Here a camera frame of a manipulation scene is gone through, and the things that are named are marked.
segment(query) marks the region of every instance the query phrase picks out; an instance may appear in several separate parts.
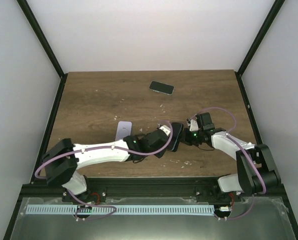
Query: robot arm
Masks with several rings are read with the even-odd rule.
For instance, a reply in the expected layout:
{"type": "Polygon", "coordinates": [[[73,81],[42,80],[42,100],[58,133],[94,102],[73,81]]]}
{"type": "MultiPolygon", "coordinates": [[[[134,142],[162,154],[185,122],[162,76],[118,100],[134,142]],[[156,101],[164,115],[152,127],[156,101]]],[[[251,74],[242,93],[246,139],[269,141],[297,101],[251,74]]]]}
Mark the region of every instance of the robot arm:
{"type": "Polygon", "coordinates": [[[195,117],[196,120],[187,120],[190,128],[184,129],[183,142],[195,146],[206,143],[237,161],[237,174],[222,176],[218,179],[222,192],[245,192],[252,195],[263,192],[263,184],[265,188],[276,188],[281,183],[280,174],[267,145],[245,142],[230,135],[222,128],[215,128],[208,112],[197,114],[195,117]],[[240,148],[246,151],[248,158],[251,159],[250,162],[240,148]],[[256,168],[255,164],[261,164],[261,167],[256,168]]]}
{"type": "MultiPolygon", "coordinates": [[[[271,152],[266,145],[255,145],[250,142],[244,142],[231,136],[222,128],[215,128],[208,112],[196,115],[196,120],[189,119],[188,123],[190,128],[183,130],[181,142],[190,146],[198,146],[205,143],[214,149],[225,152],[237,161],[238,174],[230,174],[218,178],[218,185],[222,192],[237,191],[251,195],[263,191],[262,184],[254,171],[254,167],[250,165],[239,146],[242,146],[247,151],[253,164],[261,164],[258,172],[266,188],[274,188],[281,183],[279,172],[277,171],[271,152]]],[[[109,161],[141,161],[146,156],[136,153],[151,153],[159,150],[166,144],[169,137],[172,137],[171,134],[170,128],[163,125],[142,138],[130,135],[122,140],[106,144],[72,144],[70,139],[63,139],[43,156],[43,161],[46,162],[57,155],[71,151],[76,151],[76,153],[65,158],[60,158],[45,167],[47,184],[49,186],[63,186],[73,192],[73,194],[81,195],[88,189],[87,178],[80,175],[76,170],[92,164],[109,161]]],[[[154,155],[161,158],[165,151],[163,149],[154,155]]]]}
{"type": "MultiPolygon", "coordinates": [[[[67,152],[74,152],[67,157],[58,159],[45,166],[47,184],[49,186],[63,186],[74,195],[87,191],[86,177],[80,175],[76,170],[105,162],[141,161],[156,150],[165,145],[172,132],[166,125],[162,125],[154,132],[139,138],[130,135],[124,139],[102,144],[82,145],[73,144],[71,139],[63,139],[43,156],[43,162],[67,152]]],[[[165,149],[154,155],[161,158],[165,149]]]]}

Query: black frame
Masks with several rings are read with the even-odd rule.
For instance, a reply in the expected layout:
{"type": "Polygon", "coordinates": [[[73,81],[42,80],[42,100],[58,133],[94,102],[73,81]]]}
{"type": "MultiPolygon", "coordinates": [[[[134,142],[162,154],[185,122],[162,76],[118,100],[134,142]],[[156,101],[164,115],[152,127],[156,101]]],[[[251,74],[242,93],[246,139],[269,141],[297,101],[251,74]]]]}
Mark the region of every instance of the black frame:
{"type": "MultiPolygon", "coordinates": [[[[261,135],[257,127],[250,102],[248,100],[247,93],[245,91],[242,75],[245,72],[247,66],[252,60],[252,57],[256,53],[258,47],[260,46],[263,38],[265,37],[267,31],[269,30],[271,24],[273,23],[275,17],[277,16],[279,10],[281,9],[285,0],[275,0],[270,12],[268,13],[263,25],[261,26],[254,42],[252,43],[245,59],[243,60],[241,67],[236,74],[236,78],[239,84],[241,95],[251,122],[252,130],[254,132],[257,144],[262,143],[261,135]]],[[[60,83],[58,91],[54,100],[54,104],[51,110],[51,114],[47,123],[47,127],[42,139],[41,147],[38,153],[37,161],[34,167],[34,171],[41,164],[42,155],[46,152],[47,145],[51,136],[53,124],[60,104],[61,96],[64,90],[65,82],[67,79],[67,73],[65,74],[53,53],[42,29],[39,26],[30,6],[26,0],[17,0],[19,6],[21,7],[24,15],[29,21],[33,31],[35,32],[37,38],[39,39],[42,47],[44,48],[46,54],[48,55],[51,63],[53,64],[55,70],[60,77],[60,83]]],[[[63,197],[64,189],[62,187],[48,187],[45,181],[38,180],[34,178],[32,173],[31,181],[29,184],[24,184],[21,188],[18,200],[16,202],[13,214],[11,216],[9,225],[6,229],[4,240],[8,240],[11,237],[12,230],[20,209],[21,201],[23,198],[30,197],[40,197],[40,198],[61,198],[63,197]]],[[[203,190],[214,186],[214,181],[216,177],[169,177],[169,178],[123,178],[122,180],[116,180],[114,178],[91,178],[89,179],[91,186],[97,186],[99,191],[106,192],[107,198],[125,198],[125,197],[192,197],[196,196],[198,202],[208,202],[212,205],[228,204],[229,199],[216,200],[210,198],[207,194],[199,194],[197,192],[203,192],[203,190]]],[[[266,193],[268,197],[282,197],[284,204],[288,207],[289,219],[291,221],[294,233],[298,239],[298,224],[296,222],[295,216],[290,205],[287,193],[284,186],[280,186],[277,189],[270,190],[266,193]]]]}

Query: wooden surface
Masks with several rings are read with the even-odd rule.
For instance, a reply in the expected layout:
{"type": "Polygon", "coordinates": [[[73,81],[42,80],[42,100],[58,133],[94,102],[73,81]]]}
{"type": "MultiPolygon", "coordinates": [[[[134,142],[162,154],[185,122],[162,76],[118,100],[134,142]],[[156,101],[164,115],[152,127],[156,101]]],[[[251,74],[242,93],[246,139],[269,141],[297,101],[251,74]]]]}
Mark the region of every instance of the wooden surface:
{"type": "MultiPolygon", "coordinates": [[[[68,137],[76,144],[112,142],[119,121],[131,121],[132,134],[153,131],[159,120],[185,124],[185,119],[208,107],[231,111],[238,121],[232,134],[255,143],[232,70],[70,72],[49,148],[68,137]],[[173,85],[173,94],[149,90],[152,80],[173,85]]],[[[227,113],[209,112],[216,127],[233,126],[227,113]]],[[[167,151],[160,159],[101,163],[79,172],[89,177],[218,176],[235,173],[236,162],[218,150],[203,151],[181,143],[177,152],[167,151]]]]}

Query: phone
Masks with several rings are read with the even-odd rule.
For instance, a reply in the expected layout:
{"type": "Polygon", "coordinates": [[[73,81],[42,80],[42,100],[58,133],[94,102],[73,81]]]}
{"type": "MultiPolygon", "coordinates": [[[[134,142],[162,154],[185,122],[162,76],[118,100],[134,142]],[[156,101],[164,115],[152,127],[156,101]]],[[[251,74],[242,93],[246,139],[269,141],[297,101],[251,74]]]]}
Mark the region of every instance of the phone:
{"type": "Polygon", "coordinates": [[[182,123],[179,123],[179,122],[173,122],[171,123],[171,126],[173,130],[173,134],[172,134],[172,139],[169,145],[167,146],[167,150],[171,152],[176,152],[178,150],[178,146],[180,143],[181,134],[184,126],[182,123]]]}
{"type": "Polygon", "coordinates": [[[117,133],[115,135],[115,140],[124,139],[126,136],[131,135],[132,122],[130,121],[120,121],[118,123],[117,133]]]}
{"type": "Polygon", "coordinates": [[[149,89],[158,93],[171,95],[173,93],[174,87],[165,83],[152,81],[149,86],[149,89]]]}

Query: wire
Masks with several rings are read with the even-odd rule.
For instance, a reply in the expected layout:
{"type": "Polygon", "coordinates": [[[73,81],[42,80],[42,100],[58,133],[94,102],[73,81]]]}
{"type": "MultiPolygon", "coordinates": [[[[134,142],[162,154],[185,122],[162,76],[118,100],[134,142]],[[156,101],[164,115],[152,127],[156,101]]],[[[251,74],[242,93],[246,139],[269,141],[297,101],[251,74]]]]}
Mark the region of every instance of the wire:
{"type": "MultiPolygon", "coordinates": [[[[95,218],[87,218],[87,219],[85,219],[85,220],[87,220],[87,221],[90,221],[90,220],[96,220],[96,219],[103,219],[103,218],[105,218],[105,217],[108,217],[108,216],[110,216],[110,215],[112,215],[112,214],[114,214],[115,212],[117,212],[117,208],[115,207],[115,206],[99,206],[99,205],[94,205],[94,204],[89,204],[89,203],[86,203],[86,202],[83,202],[83,201],[81,201],[80,199],[78,199],[74,194],[73,194],[73,192],[71,192],[69,189],[67,189],[67,191],[68,191],[68,193],[71,195],[71,197],[76,201],[76,202],[78,202],[78,203],[80,203],[80,204],[82,204],[82,205],[85,205],[85,206],[89,206],[89,207],[92,207],[92,208],[106,208],[106,209],[113,209],[113,211],[112,212],[110,212],[110,213],[108,213],[108,214],[106,214],[106,215],[102,215],[102,216],[99,216],[99,217],[95,217],[95,218]]],[[[79,219],[79,217],[77,216],[77,214],[80,212],[80,211],[82,211],[83,209],[88,209],[87,207],[84,207],[84,208],[80,208],[80,209],[78,209],[76,212],[75,212],[75,217],[76,217],[76,219],[79,219]]]]}
{"type": "MultiPolygon", "coordinates": [[[[132,153],[132,154],[136,154],[136,155],[141,155],[141,156],[150,156],[150,155],[154,155],[154,154],[157,154],[159,153],[160,151],[164,150],[170,143],[171,139],[172,139],[172,135],[173,135],[173,129],[172,129],[172,126],[170,124],[169,121],[165,121],[163,120],[162,122],[166,123],[167,125],[169,125],[170,127],[170,135],[169,135],[169,138],[167,140],[167,142],[158,150],[156,151],[153,151],[153,152],[139,152],[139,151],[134,151],[134,150],[130,150],[130,149],[127,149],[127,148],[124,148],[124,147],[120,147],[120,146],[114,146],[115,149],[119,149],[119,150],[123,150],[123,151],[127,151],[128,153],[132,153]]],[[[95,146],[95,147],[88,147],[86,148],[84,151],[85,152],[88,152],[88,151],[93,151],[93,150],[99,150],[99,149],[111,149],[112,146],[95,146]]],[[[74,151],[70,151],[70,152],[66,152],[66,153],[63,153],[63,154],[60,154],[58,156],[55,156],[54,158],[51,158],[49,159],[48,161],[44,162],[40,167],[37,168],[37,170],[34,172],[34,176],[38,179],[46,179],[45,176],[40,176],[39,173],[41,172],[41,170],[43,168],[45,168],[45,166],[47,166],[48,164],[52,163],[53,161],[56,161],[60,158],[63,158],[63,157],[66,157],[66,156],[69,156],[69,155],[72,155],[72,154],[77,154],[77,153],[81,153],[82,150],[74,150],[74,151]]]]}
{"type": "MultiPolygon", "coordinates": [[[[220,108],[220,107],[217,107],[217,106],[212,106],[212,107],[208,107],[208,108],[205,108],[205,109],[201,110],[197,114],[201,114],[201,113],[203,113],[203,112],[205,112],[207,110],[210,110],[210,109],[219,109],[219,110],[225,111],[226,113],[228,113],[233,118],[234,126],[232,128],[230,128],[229,130],[227,130],[227,133],[229,133],[230,131],[232,131],[233,129],[236,128],[236,126],[237,126],[237,120],[236,120],[236,118],[234,117],[234,115],[231,112],[229,112],[228,110],[226,110],[224,108],[220,108]]],[[[257,177],[258,177],[258,179],[259,179],[259,181],[260,181],[260,183],[262,185],[262,192],[260,192],[260,194],[265,194],[266,191],[267,191],[267,188],[265,186],[265,183],[264,183],[263,178],[261,177],[259,171],[254,166],[253,161],[251,160],[250,156],[247,154],[247,152],[244,150],[244,148],[237,141],[235,141],[232,137],[230,137],[229,134],[227,134],[226,137],[229,140],[231,140],[234,144],[236,144],[239,147],[239,149],[242,151],[242,153],[244,154],[244,156],[247,158],[249,164],[251,165],[252,169],[254,170],[255,174],[257,175],[257,177]]]]}
{"type": "Polygon", "coordinates": [[[93,193],[90,194],[90,196],[97,196],[98,200],[97,200],[96,205],[100,204],[100,195],[99,194],[97,194],[96,192],[95,193],[93,192],[93,193]]]}
{"type": "MultiPolygon", "coordinates": [[[[238,216],[235,216],[235,217],[230,217],[230,216],[229,216],[228,218],[226,218],[226,221],[237,220],[237,219],[240,219],[240,218],[246,216],[246,215],[249,214],[250,211],[252,210],[252,208],[253,208],[253,206],[254,206],[254,203],[255,203],[255,197],[254,197],[254,195],[252,195],[252,202],[251,202],[251,205],[250,205],[249,209],[248,209],[246,212],[244,212],[243,214],[241,214],[241,215],[238,215],[238,216]]],[[[217,216],[216,214],[214,214],[214,216],[215,216],[217,219],[225,219],[225,218],[222,218],[222,217],[220,218],[220,217],[217,216]]]]}
{"type": "Polygon", "coordinates": [[[203,148],[200,148],[200,147],[198,146],[198,149],[203,150],[203,151],[214,151],[215,148],[212,148],[212,149],[203,149],[203,148]]]}
{"type": "Polygon", "coordinates": [[[233,210],[233,205],[234,205],[234,196],[233,196],[233,194],[232,194],[232,193],[230,193],[230,194],[229,194],[229,196],[230,196],[230,197],[231,197],[231,199],[232,199],[231,208],[232,208],[232,210],[233,210]]]}
{"type": "Polygon", "coordinates": [[[250,158],[250,156],[248,155],[248,153],[245,151],[245,149],[237,142],[235,141],[229,134],[227,134],[226,136],[229,140],[231,140],[233,143],[235,143],[236,146],[239,147],[239,149],[242,151],[242,153],[244,154],[244,156],[246,157],[246,159],[248,160],[249,164],[251,165],[253,171],[255,172],[255,174],[257,175],[261,185],[262,185],[262,192],[259,192],[260,194],[265,194],[267,192],[267,188],[265,186],[265,183],[263,181],[263,178],[261,177],[258,169],[256,168],[256,166],[254,165],[252,159],[250,158]]]}
{"type": "Polygon", "coordinates": [[[229,133],[230,131],[232,131],[233,129],[236,128],[236,126],[237,126],[237,120],[236,120],[236,118],[234,117],[234,115],[233,115],[231,112],[229,112],[228,110],[226,110],[226,109],[224,109],[224,108],[220,108],[220,107],[218,107],[218,106],[207,107],[207,108],[205,108],[205,109],[202,109],[202,110],[201,110],[200,112],[198,112],[197,114],[204,113],[205,111],[207,111],[207,110],[211,110],[211,109],[219,109],[219,110],[225,111],[226,113],[228,113],[228,114],[233,118],[234,125],[233,125],[232,128],[230,128],[229,130],[227,130],[227,133],[229,133]]]}
{"type": "Polygon", "coordinates": [[[140,159],[140,160],[133,160],[132,162],[135,164],[138,164],[138,163],[140,163],[140,162],[142,162],[143,160],[144,160],[145,158],[142,158],[142,159],[140,159]]]}

